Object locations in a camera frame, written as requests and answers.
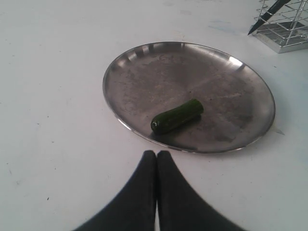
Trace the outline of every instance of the cucumber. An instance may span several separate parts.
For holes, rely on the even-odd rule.
[[[202,104],[196,99],[191,99],[181,106],[156,115],[151,121],[151,129],[156,135],[167,133],[202,114],[203,111]]]

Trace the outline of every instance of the round metal plate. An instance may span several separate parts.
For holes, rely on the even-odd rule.
[[[194,152],[237,150],[263,136],[275,102],[263,79],[238,59],[213,48],[158,42],[117,57],[103,79],[105,99],[128,129],[163,146]],[[161,136],[151,130],[158,113],[191,98],[201,118]]]

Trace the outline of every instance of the wire basket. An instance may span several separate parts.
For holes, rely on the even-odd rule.
[[[260,0],[261,16],[275,0]],[[277,53],[308,48],[308,0],[291,0],[256,30],[253,35]]]

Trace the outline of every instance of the white surface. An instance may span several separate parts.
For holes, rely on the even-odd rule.
[[[79,226],[122,188],[144,150],[161,149],[116,120],[101,85],[120,53],[163,40],[237,57],[265,79],[277,106],[272,130],[244,150],[171,151],[188,182],[247,230],[308,230],[308,50],[276,54],[248,37],[258,6],[257,0],[1,0],[0,230]]]

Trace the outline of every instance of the black pen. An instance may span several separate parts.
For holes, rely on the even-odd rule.
[[[248,32],[248,35],[250,35],[252,32],[257,30],[260,26],[262,26],[266,21],[268,21],[273,14],[275,14],[282,6],[287,4],[290,0],[277,0],[274,5],[272,5],[268,11],[265,12],[264,15],[261,16],[261,18],[258,19],[256,24],[253,25],[253,27]]]

